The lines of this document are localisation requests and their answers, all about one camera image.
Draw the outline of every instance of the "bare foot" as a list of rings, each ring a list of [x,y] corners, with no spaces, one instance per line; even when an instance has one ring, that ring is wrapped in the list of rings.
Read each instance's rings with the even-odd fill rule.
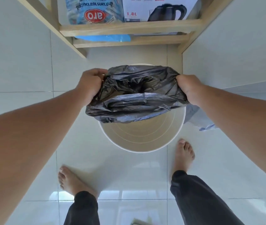
[[[180,139],[177,143],[175,164],[173,167],[172,175],[177,170],[184,170],[187,172],[188,168],[195,159],[195,153],[190,145],[183,139]]]
[[[98,194],[95,190],[91,189],[88,185],[82,182],[74,173],[71,172],[66,166],[61,166],[58,173],[60,187],[71,195],[75,196],[78,192],[87,191],[95,198]]]

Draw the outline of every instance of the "garbage bag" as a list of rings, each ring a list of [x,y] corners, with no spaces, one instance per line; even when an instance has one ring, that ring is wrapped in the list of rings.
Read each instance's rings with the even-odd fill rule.
[[[189,104],[170,67],[118,66],[108,70],[86,114],[103,123],[129,123]]]

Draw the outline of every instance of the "pant leg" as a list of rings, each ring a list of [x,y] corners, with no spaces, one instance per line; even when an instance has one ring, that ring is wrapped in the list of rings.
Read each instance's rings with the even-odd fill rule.
[[[64,225],[100,225],[96,198],[87,191],[78,192],[69,207]]]
[[[171,192],[185,225],[244,225],[228,205],[199,177],[177,170]]]

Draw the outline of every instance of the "shelf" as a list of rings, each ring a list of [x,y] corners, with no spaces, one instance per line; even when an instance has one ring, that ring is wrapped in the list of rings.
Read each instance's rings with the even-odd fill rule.
[[[211,22],[233,0],[201,0],[200,19],[128,22],[116,24],[60,25],[57,0],[45,0],[46,7],[39,0],[18,0],[33,15],[43,22],[53,33],[65,42],[78,55],[85,58],[86,47],[180,44],[178,52],[183,53]],[[183,32],[184,35],[132,36],[131,34],[151,34]],[[130,42],[91,42],[74,39],[79,35],[130,34]]]
[[[66,37],[77,35],[147,34],[196,31],[202,20],[171,20],[155,22],[129,22],[115,24],[63,25],[60,32]]]
[[[76,48],[99,46],[123,46],[123,45],[156,45],[156,44],[180,44],[189,40],[188,35],[161,35],[161,36],[131,36],[130,42],[91,42],[74,39]]]

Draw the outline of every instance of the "aro logo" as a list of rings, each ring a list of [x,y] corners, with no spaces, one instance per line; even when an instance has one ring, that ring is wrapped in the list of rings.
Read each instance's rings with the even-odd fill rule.
[[[98,23],[105,19],[106,14],[99,9],[90,9],[85,12],[84,16],[89,22]]]

